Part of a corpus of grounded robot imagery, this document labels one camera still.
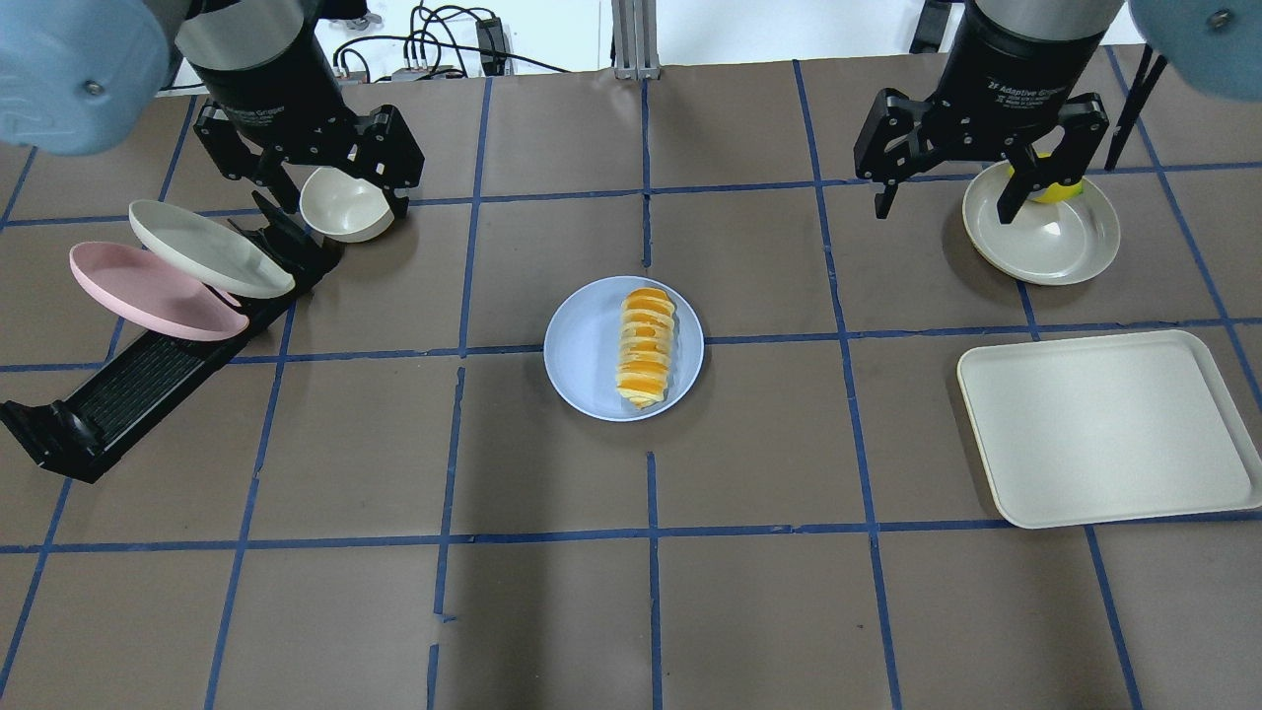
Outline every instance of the plate rim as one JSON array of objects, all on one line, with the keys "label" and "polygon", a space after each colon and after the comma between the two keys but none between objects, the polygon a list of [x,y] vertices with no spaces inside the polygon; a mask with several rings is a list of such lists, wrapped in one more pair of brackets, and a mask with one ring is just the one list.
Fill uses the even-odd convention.
[{"label": "plate rim", "polygon": [[[676,314],[676,317],[679,315],[679,310],[683,309],[687,314],[689,314],[692,317],[693,320],[697,322],[697,332],[700,335],[700,347],[699,347],[699,349],[700,349],[700,358],[698,358],[698,361],[697,361],[697,368],[695,368],[695,371],[687,377],[687,383],[683,387],[676,387],[676,390],[679,391],[679,397],[676,397],[673,402],[664,402],[664,404],[661,404],[660,407],[659,406],[649,407],[649,410],[651,410],[650,412],[636,412],[635,415],[628,416],[628,417],[606,417],[606,416],[601,416],[601,415],[594,415],[594,414],[588,412],[584,409],[579,407],[557,385],[557,378],[553,376],[553,363],[551,363],[551,361],[548,357],[548,342],[549,342],[549,339],[553,335],[553,327],[557,323],[557,315],[559,315],[562,313],[562,310],[564,310],[565,306],[575,296],[578,296],[579,294],[582,294],[588,288],[592,288],[592,286],[594,286],[594,285],[597,285],[599,282],[608,281],[608,280],[622,280],[622,279],[636,279],[639,281],[651,282],[654,285],[660,286],[666,293],[669,293],[673,299],[678,299],[675,301],[675,314]],[[697,314],[697,309],[693,308],[693,304],[689,303],[688,299],[684,298],[684,295],[681,293],[679,293],[678,290],[675,290],[674,288],[671,288],[671,286],[666,285],[665,282],[661,282],[660,280],[658,280],[655,277],[651,277],[651,276],[642,276],[642,275],[637,275],[637,274],[620,274],[620,275],[598,277],[598,279],[596,279],[593,281],[586,282],[582,286],[579,286],[578,289],[575,289],[573,293],[570,293],[568,296],[565,296],[565,299],[562,300],[560,305],[558,305],[557,309],[553,310],[551,318],[548,320],[548,329],[544,330],[544,347],[543,347],[543,351],[544,351],[544,371],[548,373],[548,382],[553,386],[553,390],[557,392],[557,395],[559,395],[560,399],[564,400],[567,405],[569,405],[570,407],[573,407],[574,411],[577,411],[577,412],[579,412],[582,415],[586,415],[588,417],[592,417],[593,420],[599,420],[599,421],[603,421],[603,422],[615,422],[615,424],[639,422],[639,421],[642,421],[642,420],[647,420],[649,417],[656,417],[658,415],[660,415],[660,414],[670,410],[676,404],[679,404],[679,401],[681,401],[685,396],[688,396],[688,393],[692,391],[693,386],[697,385],[697,380],[700,377],[702,367],[705,363],[705,328],[702,324],[700,315]]]}]

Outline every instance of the white tray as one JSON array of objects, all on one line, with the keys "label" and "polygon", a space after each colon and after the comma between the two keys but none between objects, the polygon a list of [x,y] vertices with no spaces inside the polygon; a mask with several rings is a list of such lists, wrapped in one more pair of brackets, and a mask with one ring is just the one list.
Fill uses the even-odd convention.
[{"label": "white tray", "polygon": [[1015,526],[1262,506],[1257,448],[1190,333],[977,347],[957,376],[994,504]]}]

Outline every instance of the blue tape line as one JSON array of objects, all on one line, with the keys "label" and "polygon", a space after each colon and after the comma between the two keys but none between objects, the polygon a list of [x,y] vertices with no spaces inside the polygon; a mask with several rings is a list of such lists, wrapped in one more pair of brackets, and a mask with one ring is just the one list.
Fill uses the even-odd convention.
[{"label": "blue tape line", "polygon": [[245,513],[241,516],[241,531],[237,533],[236,554],[232,556],[232,574],[228,576],[227,594],[223,595],[223,613],[220,615],[220,631],[215,637],[215,655],[211,657],[211,677],[206,684],[203,710],[215,707],[215,695],[220,689],[223,649],[227,647],[228,627],[232,623],[232,608],[236,605],[237,584],[241,581],[241,562],[245,560],[246,542],[250,540],[250,521],[254,518],[254,504],[257,498],[259,478],[252,477],[250,479],[250,493],[245,501]]},{"label": "blue tape line", "polygon": [[100,214],[91,217],[45,217],[39,219],[13,219],[5,226],[10,227],[38,227],[45,224],[95,224],[105,222],[125,222],[126,214]]},{"label": "blue tape line", "polygon": [[438,690],[438,644],[429,644],[429,666],[425,670],[425,710],[434,710],[434,694]]},{"label": "blue tape line", "polygon": [[649,629],[652,657],[652,710],[661,710],[661,566],[658,560],[658,458],[646,457],[649,484]]},{"label": "blue tape line", "polygon": [[179,137],[175,139],[175,149],[172,150],[170,163],[167,165],[167,175],[162,180],[162,189],[158,192],[158,201],[167,201],[167,192],[170,190],[170,180],[175,177],[175,164],[179,163],[179,153],[184,149],[184,139],[188,137],[188,126],[193,124],[193,112],[197,110],[197,96],[188,97],[188,111],[184,112],[184,122],[179,127]]},{"label": "blue tape line", "polygon": [[452,402],[452,433],[447,443],[447,486],[443,489],[443,523],[438,546],[438,571],[434,575],[434,614],[443,613],[447,600],[447,557],[451,551],[452,508],[456,503],[456,467],[461,453],[461,410],[464,401],[464,368],[456,371]]},{"label": "blue tape line", "polygon": [[1021,295],[1021,309],[1026,313],[1026,325],[1030,328],[1030,337],[1039,340],[1042,334],[1039,332],[1039,320],[1034,317],[1034,303],[1030,300],[1030,289],[1023,280],[1016,280],[1017,293]]},{"label": "blue tape line", "polygon": [[[293,362],[293,358],[285,358],[285,361]],[[275,366],[280,362],[279,354],[237,354],[236,358],[228,361],[231,366]]]},{"label": "blue tape line", "polygon": [[372,537],[309,537],[294,540],[251,540],[250,550],[331,550],[341,547],[420,547],[440,545],[438,535],[400,535]]},{"label": "blue tape line", "polygon": [[427,197],[424,199],[409,199],[408,204],[410,207],[425,207],[429,204],[442,206],[442,204],[472,204],[472,197]]},{"label": "blue tape line", "polygon": [[35,604],[35,593],[39,591],[39,581],[44,576],[44,565],[48,562],[48,554],[53,547],[53,538],[57,537],[57,527],[62,522],[62,513],[66,511],[66,499],[71,494],[71,479],[62,483],[62,491],[57,496],[57,506],[53,508],[53,517],[48,522],[48,531],[44,533],[44,544],[39,549],[39,557],[35,560],[35,570],[30,574],[30,585],[27,588],[27,599],[21,603],[21,613],[18,614],[18,626],[13,631],[9,641],[9,652],[5,653],[4,666],[0,667],[0,699],[4,697],[5,687],[9,685],[9,673],[13,663],[18,658],[18,647],[21,646],[21,634],[27,631],[27,620],[30,619],[30,609]]},{"label": "blue tape line", "polygon": [[289,335],[294,329],[294,311],[298,303],[289,305],[285,311],[285,329],[280,334],[280,357],[276,359],[276,375],[271,380],[271,396],[268,399],[268,412],[262,419],[262,435],[259,438],[259,454],[254,460],[254,475],[262,470],[262,462],[268,457],[268,443],[271,440],[271,424],[276,416],[276,402],[280,400],[280,381],[285,376],[285,362],[289,352]]},{"label": "blue tape line", "polygon": [[848,330],[846,339],[890,338],[890,337],[955,337],[969,334],[1011,334],[1030,332],[1030,325],[982,325],[958,328],[925,329],[863,329]]},{"label": "blue tape line", "polygon": [[652,194],[693,194],[698,192],[748,192],[755,189],[796,189],[799,187],[814,187],[814,182],[809,180],[791,180],[791,182],[751,182],[743,184],[695,184],[695,185],[678,185],[678,187],[654,187],[650,188]]},{"label": "blue tape line", "polygon": [[897,521],[880,523],[881,532],[991,531],[1015,527],[1007,521]]},{"label": "blue tape line", "polygon": [[433,349],[365,349],[347,352],[307,352],[286,354],[290,363],[326,363],[329,361],[396,361],[408,358],[439,358],[443,354],[458,354],[454,347],[435,347]]},{"label": "blue tape line", "polygon": [[1099,542],[1095,540],[1094,526],[1083,526],[1087,535],[1087,546],[1092,552],[1092,565],[1095,567],[1095,580],[1100,586],[1100,597],[1104,599],[1104,614],[1108,617],[1108,627],[1113,633],[1113,646],[1117,647],[1117,660],[1122,666],[1122,677],[1126,681],[1126,694],[1131,697],[1132,710],[1143,710],[1143,700],[1140,697],[1140,685],[1135,680],[1135,670],[1131,668],[1131,655],[1126,649],[1126,638],[1122,636],[1122,623],[1117,618],[1117,608],[1113,605],[1113,590],[1108,584],[1108,573],[1104,570],[1104,557],[1100,555]]},{"label": "blue tape line", "polygon": [[482,168],[486,164],[486,129],[491,115],[491,77],[486,79],[482,90],[482,116],[477,129],[477,161],[473,166],[473,206],[469,209],[469,242],[464,251],[464,293],[461,296],[461,343],[459,354],[464,358],[468,353],[469,335],[469,301],[473,298],[473,257],[477,253],[477,219],[482,211]]},{"label": "blue tape line", "polygon": [[1137,320],[1133,323],[1041,324],[1039,325],[1039,329],[1044,332],[1095,332],[1095,330],[1195,328],[1195,327],[1210,327],[1222,324],[1223,324],[1222,318],[1193,318],[1188,320]]},{"label": "blue tape line", "polygon": [[197,212],[203,217],[252,217],[254,214],[261,214],[257,207],[240,207],[236,209],[202,209]]},{"label": "blue tape line", "polygon": [[705,344],[750,344],[760,342],[818,342],[837,339],[835,332],[796,332],[784,334],[712,334]]},{"label": "blue tape line", "polygon": [[810,170],[815,187],[815,204],[819,209],[819,230],[824,240],[824,262],[828,269],[828,281],[832,290],[833,314],[837,317],[838,342],[842,348],[842,375],[846,381],[846,400],[851,415],[851,430],[854,436],[854,457],[859,470],[859,489],[863,494],[863,520],[868,528],[868,542],[872,554],[872,580],[875,584],[877,617],[881,620],[881,643],[885,648],[885,670],[890,681],[890,701],[895,710],[902,710],[902,692],[899,686],[899,670],[893,655],[893,634],[890,629],[890,610],[885,591],[885,574],[881,567],[880,528],[872,502],[872,483],[868,477],[867,451],[863,445],[863,422],[859,417],[858,395],[854,388],[854,370],[851,363],[851,344],[847,337],[846,313],[842,309],[840,289],[838,288],[837,265],[833,261],[833,237],[828,223],[828,206],[824,201],[824,185],[819,169],[819,149],[815,144],[815,127],[810,120],[810,101],[806,98],[806,83],[801,76],[801,63],[793,61],[794,81],[798,83],[798,100],[801,102],[803,124],[806,127],[806,145],[810,149]]},{"label": "blue tape line", "polygon": [[1262,168],[1262,160],[1248,160],[1244,163],[1199,163],[1191,165],[1161,165],[1167,173],[1184,173],[1194,170],[1252,170]]},{"label": "blue tape line", "polygon": [[652,265],[652,221],[649,202],[652,199],[652,180],[649,178],[649,79],[640,79],[640,149],[644,166],[644,248],[640,262]]},{"label": "blue tape line", "polygon": [[469,354],[516,354],[520,352],[543,352],[544,344],[491,344],[482,347],[468,347]]},{"label": "blue tape line", "polygon": [[236,550],[235,540],[184,540],[169,542],[68,542],[54,545],[49,552],[191,552],[202,550]]},{"label": "blue tape line", "polygon": [[45,363],[40,366],[0,366],[0,373],[57,373],[63,371],[96,371],[101,363]]},{"label": "blue tape line", "polygon": [[30,165],[35,163],[35,153],[38,151],[39,148],[32,146],[30,151],[27,153],[27,161],[21,165],[21,172],[18,173],[18,182],[14,183],[13,192],[9,193],[9,202],[4,206],[4,214],[0,214],[0,230],[10,223],[9,217],[13,216],[13,206],[18,203],[18,195],[21,193],[23,185],[27,184],[27,175],[30,174]]},{"label": "blue tape line", "polygon": [[105,351],[106,363],[114,361],[114,354],[119,351],[119,339],[122,337],[122,323],[125,322],[126,319],[122,315],[119,315],[117,322],[114,323],[114,333],[110,334],[110,347]]},{"label": "blue tape line", "polygon": [[540,192],[536,194],[486,194],[481,202],[543,202],[549,199],[599,199],[640,194],[639,189],[592,189],[586,192]]},{"label": "blue tape line", "polygon": [[[1108,53],[1109,63],[1113,66],[1113,76],[1117,77],[1118,82],[1126,84],[1126,76],[1122,73],[1122,66],[1117,61],[1117,54],[1113,52],[1112,47],[1106,47]],[[1143,146],[1148,150],[1148,156],[1152,159],[1152,165],[1157,170],[1157,180],[1161,182],[1161,190],[1166,194],[1166,201],[1170,203],[1170,208],[1175,213],[1175,218],[1179,222],[1179,230],[1182,231],[1184,241],[1188,242],[1188,248],[1191,251],[1193,259],[1196,261],[1196,269],[1200,270],[1200,276],[1205,281],[1205,289],[1209,290],[1209,296],[1214,300],[1214,308],[1218,309],[1219,317],[1223,318],[1223,327],[1227,329],[1227,335],[1232,340],[1232,347],[1235,349],[1235,359],[1239,361],[1241,371],[1244,372],[1244,380],[1249,385],[1249,390],[1253,393],[1253,402],[1259,410],[1262,410],[1262,388],[1258,387],[1258,380],[1253,373],[1253,367],[1249,364],[1249,359],[1244,353],[1244,344],[1241,342],[1239,334],[1235,332],[1235,325],[1232,324],[1230,315],[1227,311],[1227,303],[1223,300],[1222,293],[1218,290],[1218,284],[1214,282],[1213,274],[1209,272],[1209,265],[1205,262],[1204,256],[1200,252],[1200,246],[1196,245],[1196,237],[1191,233],[1191,227],[1188,224],[1188,218],[1182,213],[1182,208],[1179,207],[1179,199],[1175,198],[1175,190],[1170,185],[1170,178],[1166,175],[1165,165],[1161,164],[1161,158],[1157,156],[1157,149],[1152,144],[1152,137],[1148,135],[1148,129],[1143,124],[1143,119],[1136,119],[1135,126],[1140,131],[1140,137],[1143,139]]]},{"label": "blue tape line", "polygon": [[241,515],[241,531],[237,533],[236,554],[232,556],[232,574],[228,576],[228,589],[223,598],[223,614],[220,618],[220,632],[215,639],[215,656],[211,660],[211,677],[206,685],[204,710],[215,706],[215,694],[218,692],[220,668],[223,666],[223,648],[227,644],[228,627],[232,623],[232,608],[236,604],[237,584],[241,581],[241,564],[250,541],[250,523],[254,521],[254,507],[259,499],[259,472],[268,457],[268,444],[271,439],[271,425],[276,415],[276,402],[280,400],[280,383],[285,376],[285,358],[289,353],[289,337],[294,329],[294,313],[298,303],[285,311],[285,328],[280,334],[280,353],[276,359],[276,373],[271,381],[271,395],[268,397],[268,410],[262,420],[262,433],[259,435],[259,454],[254,462],[254,474],[250,477],[250,493],[246,496],[245,512]]}]

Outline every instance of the brown table surface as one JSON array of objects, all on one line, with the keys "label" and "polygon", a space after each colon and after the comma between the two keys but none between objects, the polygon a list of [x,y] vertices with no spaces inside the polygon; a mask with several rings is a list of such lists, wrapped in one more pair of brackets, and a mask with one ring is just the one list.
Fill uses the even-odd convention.
[{"label": "brown table surface", "polygon": [[[1117,115],[1137,57],[1082,88]],[[976,165],[886,221],[853,179],[876,90],[941,63],[347,90],[429,158],[408,218],[98,484],[0,436],[0,707],[1258,707],[1262,516],[1013,528],[954,364],[1180,327],[1262,441],[1262,107],[1165,78],[1092,173],[1117,261],[1025,286],[964,233]],[[257,219],[193,106],[102,155],[0,146],[0,400],[64,397],[139,332],[66,262],[134,243],[127,202]],[[634,425],[570,410],[541,354],[612,274],[708,335],[695,388]]]}]

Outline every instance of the blue grid line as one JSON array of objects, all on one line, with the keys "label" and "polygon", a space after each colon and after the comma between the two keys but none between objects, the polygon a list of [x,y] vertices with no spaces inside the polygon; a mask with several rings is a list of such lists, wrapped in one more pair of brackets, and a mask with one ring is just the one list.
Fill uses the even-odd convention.
[{"label": "blue grid line", "polygon": [[249,550],[331,550],[339,547],[423,547],[439,545],[439,535],[399,535],[370,537],[308,537],[293,540],[251,540]]},{"label": "blue grid line", "polygon": [[56,373],[62,371],[96,371],[101,363],[44,363],[39,366],[0,366],[0,373]]},{"label": "blue grid line", "polygon": [[174,540],[164,542],[63,542],[49,552],[193,552],[199,550],[236,550],[235,540]]},{"label": "blue grid line", "polygon": [[1030,337],[1035,340],[1042,339],[1039,332],[1039,320],[1034,317],[1034,303],[1030,300],[1030,289],[1023,280],[1017,279],[1017,293],[1021,294],[1021,309],[1026,313],[1026,327],[1030,328]]},{"label": "blue grid line", "polygon": [[122,337],[122,324],[126,318],[119,315],[119,319],[114,323],[114,333],[110,334],[110,347],[105,349],[105,362],[109,363],[114,361],[114,353],[119,351],[119,339]]},{"label": "blue grid line", "polygon": [[[456,469],[461,451],[461,414],[463,402],[464,367],[462,366],[456,370],[456,393],[452,396],[452,433],[447,445],[447,483],[443,488],[443,522],[438,536],[438,565],[434,573],[434,614],[438,617],[443,615],[443,608],[447,603],[447,561],[452,544],[452,509],[456,503]],[[428,673],[425,677],[425,707],[434,706],[440,652],[442,648],[438,643],[429,647],[429,663],[425,670]]]},{"label": "blue grid line", "polygon": [[30,609],[35,604],[35,593],[39,591],[39,581],[44,576],[44,565],[48,562],[48,554],[53,547],[53,538],[57,536],[57,526],[62,522],[62,513],[66,511],[66,498],[71,494],[71,479],[62,483],[61,494],[57,497],[57,506],[53,508],[53,517],[48,522],[48,531],[44,533],[44,544],[39,549],[39,557],[35,560],[35,570],[30,575],[30,585],[27,588],[27,599],[21,603],[21,613],[18,614],[18,624],[9,641],[9,652],[5,653],[4,666],[0,667],[0,699],[4,697],[5,687],[9,685],[9,673],[13,663],[18,658],[18,647],[21,646],[23,632],[27,631],[27,620],[30,619]]},{"label": "blue grid line", "polygon": [[992,531],[1015,527],[1007,521],[899,521],[880,523],[881,532]]},{"label": "blue grid line", "polygon": [[890,338],[890,337],[955,337],[969,334],[1011,334],[1027,333],[1030,325],[982,325],[925,329],[863,329],[848,330],[846,339]]},{"label": "blue grid line", "polygon": [[818,342],[837,339],[835,332],[795,332],[782,334],[712,334],[705,344],[750,344],[758,342]]},{"label": "blue grid line", "polygon": [[237,585],[241,581],[241,564],[245,561],[245,552],[250,541],[250,523],[254,520],[255,503],[259,499],[259,472],[268,457],[268,444],[271,439],[271,425],[276,416],[276,402],[280,400],[280,383],[285,376],[285,357],[289,352],[289,337],[294,329],[294,313],[298,303],[294,301],[285,311],[285,327],[280,334],[280,353],[276,359],[276,372],[271,381],[271,393],[268,396],[268,410],[262,419],[262,431],[259,434],[259,454],[254,462],[254,472],[250,477],[250,492],[245,499],[245,512],[241,515],[241,530],[237,533],[235,554],[232,555],[232,573],[228,575],[227,593],[223,595],[223,613],[220,617],[220,629],[215,638],[215,655],[211,657],[211,673],[206,684],[204,710],[215,707],[215,695],[220,687],[220,670],[223,667],[223,649],[227,647],[228,627],[232,623],[232,608],[236,605]]},{"label": "blue grid line", "polygon": [[43,217],[38,219],[11,219],[5,226],[38,227],[45,224],[95,224],[103,222],[125,222],[126,214],[98,214],[91,217]]},{"label": "blue grid line", "polygon": [[534,194],[486,194],[482,202],[540,202],[549,199],[599,199],[640,194],[639,189],[591,189],[586,192],[540,192]]},{"label": "blue grid line", "polygon": [[893,653],[893,633],[890,628],[888,599],[885,589],[885,573],[881,565],[881,531],[877,526],[876,509],[872,502],[872,484],[868,478],[867,451],[863,445],[863,422],[859,417],[858,395],[854,388],[854,371],[851,367],[851,344],[846,335],[846,313],[838,289],[837,266],[833,261],[833,237],[828,223],[828,206],[824,202],[824,184],[819,168],[819,150],[815,144],[815,129],[810,120],[810,101],[806,98],[806,83],[801,76],[801,63],[793,61],[794,81],[798,83],[798,100],[801,102],[803,124],[806,127],[806,145],[810,149],[810,170],[815,187],[815,204],[819,209],[819,230],[824,241],[824,264],[828,269],[828,281],[833,300],[833,313],[837,317],[837,338],[842,348],[842,375],[846,381],[846,400],[849,406],[851,430],[854,436],[854,455],[859,470],[859,489],[863,494],[863,518],[867,523],[868,547],[872,559],[872,581],[876,593],[877,618],[881,622],[881,646],[885,649],[885,667],[890,682],[890,702],[893,710],[902,710],[902,692],[899,686],[899,670]]},{"label": "blue grid line", "polygon": [[409,199],[408,204],[410,207],[424,207],[427,204],[442,206],[442,204],[472,204],[472,197],[427,197],[424,199]]},{"label": "blue grid line", "polygon": [[679,187],[654,187],[652,194],[693,194],[699,192],[750,192],[755,189],[796,189],[801,187],[814,187],[810,180],[794,182],[751,182],[736,184],[694,184]]},{"label": "blue grid line", "polygon": [[1252,170],[1262,168],[1262,160],[1247,160],[1243,163],[1194,163],[1189,165],[1161,165],[1167,173],[1184,173],[1194,170]]},{"label": "blue grid line", "polygon": [[478,119],[477,129],[477,158],[473,163],[473,201],[469,202],[469,242],[464,251],[464,294],[461,296],[461,343],[459,354],[464,358],[468,353],[469,337],[469,301],[473,299],[473,257],[477,253],[477,219],[482,209],[482,168],[486,164],[486,129],[491,115],[491,77],[486,79],[482,90],[482,115]]},{"label": "blue grid line", "polygon": [[652,265],[652,222],[649,202],[652,198],[652,180],[649,178],[649,79],[640,79],[640,151],[644,172],[644,247],[640,262],[644,267]]},{"label": "blue grid line", "polygon": [[179,153],[184,149],[184,139],[188,137],[188,126],[193,122],[193,112],[197,108],[197,97],[188,97],[188,111],[184,112],[184,122],[179,127],[179,137],[175,139],[175,149],[172,150],[170,163],[167,164],[167,175],[163,177],[162,189],[158,192],[158,201],[167,201],[167,192],[170,190],[170,180],[175,177],[175,165],[179,163]]},{"label": "blue grid line", "polygon": [[461,414],[464,402],[464,368],[456,371],[456,395],[452,402],[452,431],[447,444],[447,484],[443,489],[443,522],[438,537],[438,571],[434,575],[434,614],[443,613],[447,600],[447,557],[452,537],[452,509],[456,503],[456,467],[461,450]]},{"label": "blue grid line", "polygon": [[425,668],[425,710],[434,710],[438,691],[438,644],[429,644],[429,663]]},{"label": "blue grid line", "polygon": [[[1189,513],[1161,518],[1136,518],[1132,521],[1112,521],[1098,526],[1162,526],[1162,525],[1214,525],[1214,523],[1256,523],[1262,522],[1262,511],[1225,511],[1222,513]],[[880,522],[877,527],[886,532],[953,532],[1010,530],[1012,523],[1003,520],[979,518],[957,521],[892,521]],[[766,525],[766,526],[697,526],[670,528],[608,528],[589,531],[559,531],[544,533],[464,533],[443,537],[442,535],[403,535],[370,537],[328,537],[328,538],[269,538],[249,540],[246,550],[329,550],[345,547],[429,547],[444,541],[449,545],[538,545],[546,542],[591,542],[601,540],[649,540],[652,537],[765,537],[790,535],[867,535],[867,523],[808,523],[808,525]],[[76,542],[54,544],[49,555],[61,554],[110,554],[110,552],[197,552],[216,550],[235,550],[236,540],[191,540],[163,542]],[[38,555],[40,545],[0,546],[0,555]]]},{"label": "blue grid line", "polygon": [[[1040,323],[1041,332],[1100,332],[1100,330],[1132,330],[1132,329],[1166,329],[1166,328],[1194,328],[1194,327],[1220,327],[1225,322],[1237,325],[1262,325],[1262,318],[1190,318],[1186,320],[1137,320],[1132,323]],[[767,342],[815,342],[832,340],[838,337],[847,339],[866,338],[902,338],[902,337],[957,337],[978,334],[1012,334],[1027,333],[1029,324],[1023,325],[979,325],[979,327],[948,327],[926,329],[871,329],[848,330],[843,335],[835,332],[795,332],[771,334],[721,334],[708,335],[707,344],[750,344]],[[529,344],[487,344],[468,347],[469,357],[475,354],[511,354],[522,352],[543,352],[543,343]],[[326,361],[390,361],[409,358],[449,358],[459,354],[457,347],[433,347],[430,349],[347,349],[342,352],[305,352],[288,353],[286,363],[319,363]],[[237,354],[228,362],[230,366],[273,366],[279,361],[279,354]],[[103,362],[93,363],[38,363],[29,366],[0,366],[0,373],[45,373],[61,371],[95,371],[103,366]]]},{"label": "blue grid line", "polygon": [[661,566],[658,561],[658,458],[646,457],[649,484],[649,629],[652,658],[652,710],[661,710]]},{"label": "blue grid line", "polygon": [[13,206],[18,203],[18,194],[21,193],[21,187],[27,184],[27,175],[30,174],[30,165],[35,163],[35,153],[39,148],[32,146],[30,151],[27,153],[27,161],[21,165],[21,172],[18,173],[18,182],[13,185],[13,192],[9,193],[9,201],[4,206],[4,213],[0,214],[0,231],[8,226],[9,217],[13,216]]},{"label": "blue grid line", "polygon": [[1087,533],[1087,546],[1092,552],[1092,566],[1095,567],[1095,580],[1100,586],[1100,597],[1104,599],[1104,614],[1108,617],[1108,627],[1113,633],[1113,646],[1117,647],[1118,663],[1122,666],[1122,677],[1126,680],[1126,694],[1131,697],[1132,710],[1143,710],[1143,700],[1140,697],[1140,685],[1135,680],[1135,670],[1131,667],[1131,655],[1126,649],[1126,638],[1122,636],[1122,623],[1117,618],[1117,607],[1113,605],[1113,590],[1108,584],[1108,571],[1104,570],[1104,557],[1100,555],[1099,542],[1095,540],[1095,527],[1083,526]]},{"label": "blue grid line", "polygon": [[[1118,83],[1122,84],[1122,90],[1127,91],[1126,76],[1122,73],[1122,66],[1117,61],[1117,53],[1113,52],[1112,47],[1106,47],[1104,49],[1108,53],[1109,63],[1113,66],[1113,76],[1116,76]],[[1241,342],[1239,333],[1235,332],[1235,325],[1232,324],[1230,315],[1227,311],[1227,303],[1223,300],[1223,296],[1218,290],[1218,284],[1214,282],[1213,274],[1209,272],[1209,265],[1205,262],[1205,257],[1200,252],[1200,246],[1196,245],[1196,237],[1191,233],[1191,226],[1188,224],[1188,218],[1184,216],[1182,208],[1179,207],[1179,199],[1175,198],[1175,190],[1170,185],[1170,178],[1166,175],[1166,168],[1161,164],[1161,158],[1157,156],[1157,149],[1152,144],[1152,137],[1148,135],[1148,129],[1145,126],[1143,119],[1136,117],[1135,126],[1140,131],[1143,146],[1148,150],[1148,156],[1152,159],[1153,168],[1156,168],[1157,180],[1161,182],[1161,190],[1165,192],[1166,201],[1170,203],[1170,208],[1174,211],[1175,218],[1179,221],[1179,230],[1182,232],[1184,241],[1188,242],[1188,248],[1191,251],[1191,256],[1196,261],[1200,276],[1205,281],[1205,289],[1214,300],[1214,308],[1218,309],[1219,317],[1223,318],[1223,327],[1227,329],[1227,335],[1230,338],[1232,347],[1235,349],[1235,358],[1239,361],[1241,370],[1244,372],[1244,380],[1249,383],[1249,390],[1253,392],[1253,404],[1262,410],[1262,390],[1258,388],[1258,381],[1253,375],[1253,367],[1249,364],[1249,359],[1244,353],[1244,344]]]}]

